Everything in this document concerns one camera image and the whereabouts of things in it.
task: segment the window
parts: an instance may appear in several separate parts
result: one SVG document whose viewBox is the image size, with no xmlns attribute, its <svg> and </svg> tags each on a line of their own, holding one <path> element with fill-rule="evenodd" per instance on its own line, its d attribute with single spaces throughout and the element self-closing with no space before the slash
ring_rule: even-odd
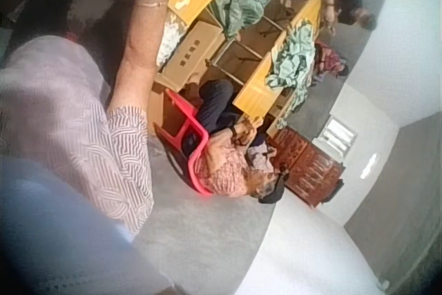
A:
<svg viewBox="0 0 442 295">
<path fill-rule="evenodd" d="M 330 117 L 318 139 L 330 146 L 341 157 L 345 157 L 356 139 L 356 133 Z"/>
</svg>

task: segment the cardboard box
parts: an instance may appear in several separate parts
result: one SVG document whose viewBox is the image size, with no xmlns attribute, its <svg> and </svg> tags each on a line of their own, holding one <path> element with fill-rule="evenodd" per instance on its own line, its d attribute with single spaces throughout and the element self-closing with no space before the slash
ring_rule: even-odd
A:
<svg viewBox="0 0 442 295">
<path fill-rule="evenodd" d="M 215 53 L 214 46 L 220 44 L 222 29 L 219 26 L 198 21 L 184 37 L 156 82 L 176 92 L 187 83 L 195 69 Z"/>
</svg>

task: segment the dark pants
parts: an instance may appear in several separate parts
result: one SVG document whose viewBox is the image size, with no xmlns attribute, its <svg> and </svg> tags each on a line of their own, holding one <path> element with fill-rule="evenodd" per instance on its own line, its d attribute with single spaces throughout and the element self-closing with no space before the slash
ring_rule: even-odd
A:
<svg viewBox="0 0 442 295">
<path fill-rule="evenodd" d="M 239 110 L 232 104 L 233 85 L 226 79 L 217 79 L 203 84 L 200 88 L 200 97 L 203 101 L 196 120 L 213 135 L 222 129 L 233 126 L 240 117 Z M 192 154 L 198 145 L 194 133 L 189 133 L 182 143 L 182 150 L 186 157 Z"/>
</svg>

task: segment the plastic chair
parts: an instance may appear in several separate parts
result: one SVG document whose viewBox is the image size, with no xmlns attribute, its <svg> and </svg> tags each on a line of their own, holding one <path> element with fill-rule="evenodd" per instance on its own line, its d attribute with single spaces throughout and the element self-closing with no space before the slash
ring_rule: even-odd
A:
<svg viewBox="0 0 442 295">
<path fill-rule="evenodd" d="M 163 128 L 155 124 L 157 132 L 162 137 L 164 137 L 167 140 L 167 142 L 169 142 L 175 149 L 177 149 L 180 152 L 182 152 L 181 149 L 182 139 L 184 135 L 186 135 L 189 127 L 192 127 L 192 129 L 196 132 L 196 134 L 200 136 L 201 142 L 198 144 L 194 152 L 192 152 L 189 160 L 187 161 L 187 169 L 189 170 L 189 175 L 192 184 L 196 188 L 196 190 L 204 196 L 209 196 L 212 193 L 200 184 L 200 181 L 198 180 L 195 174 L 195 163 L 198 160 L 198 158 L 201 156 L 203 148 L 206 146 L 207 142 L 209 141 L 209 134 L 204 128 L 202 128 L 201 124 L 195 119 L 196 113 L 198 111 L 196 107 L 194 107 L 183 97 L 181 97 L 179 94 L 177 94 L 176 92 L 170 89 L 166 89 L 166 94 L 171 99 L 172 104 L 178 107 L 186 116 L 186 121 L 184 122 L 183 126 L 181 127 L 180 131 L 176 136 L 172 136 L 171 134 L 167 133 Z"/>
</svg>

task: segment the hand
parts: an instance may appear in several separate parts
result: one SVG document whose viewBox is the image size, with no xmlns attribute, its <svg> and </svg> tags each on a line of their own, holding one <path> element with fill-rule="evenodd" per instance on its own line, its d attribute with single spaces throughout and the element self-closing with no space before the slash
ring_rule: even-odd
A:
<svg viewBox="0 0 442 295">
<path fill-rule="evenodd" d="M 250 120 L 250 118 L 245 117 L 244 118 L 247 126 L 251 126 L 254 129 L 258 129 L 262 126 L 262 124 L 264 123 L 264 119 L 262 119 L 261 117 L 255 117 L 254 119 Z"/>
<path fill-rule="evenodd" d="M 332 27 L 332 26 L 330 26 L 328 28 L 329 28 L 329 31 L 330 31 L 330 35 L 333 36 L 333 37 L 336 36 L 336 29 L 334 27 Z"/>
<path fill-rule="evenodd" d="M 334 7 L 327 6 L 324 13 L 324 20 L 327 24 L 331 24 L 334 22 Z"/>
<path fill-rule="evenodd" d="M 256 129 L 252 128 L 250 131 L 244 133 L 241 137 L 239 137 L 239 141 L 242 146 L 248 146 L 251 143 L 251 141 L 255 139 L 255 136 L 256 136 Z"/>
</svg>

